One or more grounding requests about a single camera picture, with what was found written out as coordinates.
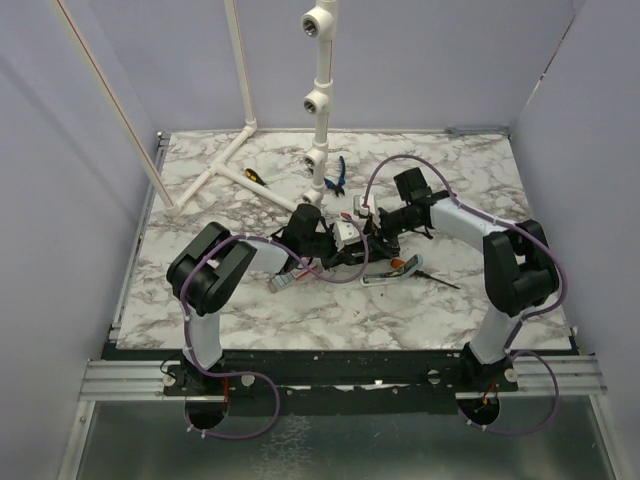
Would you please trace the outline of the black stapler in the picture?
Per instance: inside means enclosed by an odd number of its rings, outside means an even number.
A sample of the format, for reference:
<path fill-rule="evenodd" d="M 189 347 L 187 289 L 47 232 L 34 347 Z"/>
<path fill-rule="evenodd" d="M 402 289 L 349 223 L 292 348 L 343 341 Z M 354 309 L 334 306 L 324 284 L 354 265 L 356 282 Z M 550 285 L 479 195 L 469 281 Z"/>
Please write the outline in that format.
<path fill-rule="evenodd" d="M 382 248 L 382 249 L 369 249 L 369 257 L 368 262 L 378 262 L 382 260 L 391 260 L 393 258 L 398 257 L 400 254 L 399 247 L 391 247 L 391 248 Z M 330 257 L 328 260 L 323 260 L 322 265 L 324 268 L 334 268 L 340 265 L 346 266 L 354 266 L 360 265 L 364 261 L 364 251 L 354 250 L 354 251 L 341 251 L 337 252 L 335 255 Z"/>

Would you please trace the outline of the red white staple box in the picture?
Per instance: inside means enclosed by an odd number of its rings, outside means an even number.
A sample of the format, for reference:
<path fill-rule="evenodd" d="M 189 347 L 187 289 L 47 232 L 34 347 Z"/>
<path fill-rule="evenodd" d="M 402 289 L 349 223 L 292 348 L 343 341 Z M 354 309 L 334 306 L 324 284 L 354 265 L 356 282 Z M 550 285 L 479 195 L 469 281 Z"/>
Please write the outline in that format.
<path fill-rule="evenodd" d="M 272 293 L 278 293 L 309 275 L 310 272 L 306 269 L 294 269 L 285 274 L 278 274 L 268 281 L 268 288 Z"/>

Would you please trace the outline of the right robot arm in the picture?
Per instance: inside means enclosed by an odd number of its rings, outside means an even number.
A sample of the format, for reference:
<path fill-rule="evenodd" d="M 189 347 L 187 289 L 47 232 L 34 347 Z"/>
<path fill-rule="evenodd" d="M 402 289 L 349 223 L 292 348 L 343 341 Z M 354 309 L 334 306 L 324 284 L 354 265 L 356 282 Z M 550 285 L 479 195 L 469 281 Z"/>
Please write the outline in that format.
<path fill-rule="evenodd" d="M 395 241 L 423 228 L 457 239 L 482 254 L 489 307 L 480 327 L 460 355 L 459 378 L 481 391 L 508 368 L 507 348 L 521 325 L 558 291 L 560 278 L 542 226 L 533 220 L 512 223 L 475 210 L 448 190 L 433 191 L 418 168 L 394 177 L 405 206 L 385 211 L 369 190 L 354 199 L 354 212 L 371 232 Z"/>

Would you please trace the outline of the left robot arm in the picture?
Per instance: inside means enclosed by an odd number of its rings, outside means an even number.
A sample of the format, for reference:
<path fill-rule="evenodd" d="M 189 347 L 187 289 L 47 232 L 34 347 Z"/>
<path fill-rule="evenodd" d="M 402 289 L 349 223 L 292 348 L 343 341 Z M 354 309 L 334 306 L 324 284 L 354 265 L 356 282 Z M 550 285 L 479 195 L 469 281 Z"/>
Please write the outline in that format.
<path fill-rule="evenodd" d="M 278 276 L 302 269 L 321 281 L 345 284 L 364 275 L 370 250 L 364 229 L 350 214 L 329 225 L 310 204 L 298 205 L 288 224 L 269 237 L 234 234 L 209 223 L 166 274 L 183 311 L 183 354 L 191 363 L 186 382 L 202 395 L 220 385 L 220 311 L 246 272 Z"/>

